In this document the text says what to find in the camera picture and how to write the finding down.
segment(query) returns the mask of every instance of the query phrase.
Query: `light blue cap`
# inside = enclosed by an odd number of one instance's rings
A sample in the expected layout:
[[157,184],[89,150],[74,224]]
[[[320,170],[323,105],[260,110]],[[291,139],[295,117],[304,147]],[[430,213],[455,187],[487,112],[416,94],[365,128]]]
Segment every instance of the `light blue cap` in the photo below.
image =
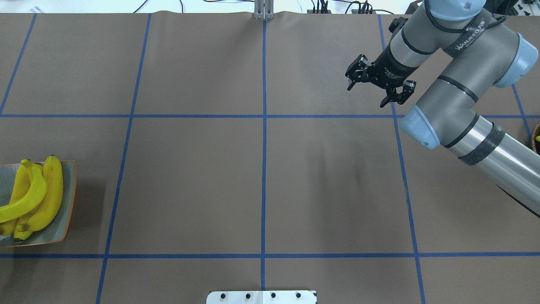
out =
[[448,21],[471,19],[484,7],[485,0],[430,0],[431,14]]
[[512,61],[506,74],[494,84],[498,88],[505,88],[516,83],[531,70],[538,59],[538,50],[525,40],[520,33],[517,34],[519,35],[519,46],[517,47],[516,57],[514,57],[514,61]]
[[401,129],[430,150],[441,144],[437,133],[417,105],[414,105],[405,115],[401,122]]

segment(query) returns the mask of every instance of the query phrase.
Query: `gray robot arm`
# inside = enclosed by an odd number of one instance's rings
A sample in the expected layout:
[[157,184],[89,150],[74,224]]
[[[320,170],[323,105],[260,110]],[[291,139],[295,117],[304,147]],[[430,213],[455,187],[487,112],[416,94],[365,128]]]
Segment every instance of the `gray robot arm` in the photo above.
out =
[[425,0],[410,19],[394,21],[392,39],[373,63],[360,55],[349,66],[348,90],[357,82],[371,82],[387,92],[381,107],[402,104],[416,84],[407,77],[443,49],[452,62],[406,114],[401,129],[428,149],[449,149],[540,217],[540,155],[473,111],[492,85],[507,87],[528,73],[538,51],[501,24],[503,18],[494,19],[484,4]]

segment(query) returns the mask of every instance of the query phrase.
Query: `plate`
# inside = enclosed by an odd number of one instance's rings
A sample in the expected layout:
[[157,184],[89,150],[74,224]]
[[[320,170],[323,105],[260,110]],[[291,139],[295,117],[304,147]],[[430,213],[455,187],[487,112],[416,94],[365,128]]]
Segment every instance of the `plate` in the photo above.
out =
[[[73,201],[75,199],[75,187],[77,184],[77,162],[60,161],[62,164],[62,173],[64,175],[64,195],[60,209],[52,222],[40,231],[36,231],[30,237],[22,242],[15,242],[13,235],[0,235],[0,248],[14,246],[30,246],[39,244],[48,244],[63,240],[68,232],[71,212],[73,210]],[[17,169],[22,166],[19,164],[6,164],[0,166],[0,206],[9,203],[15,175]]]

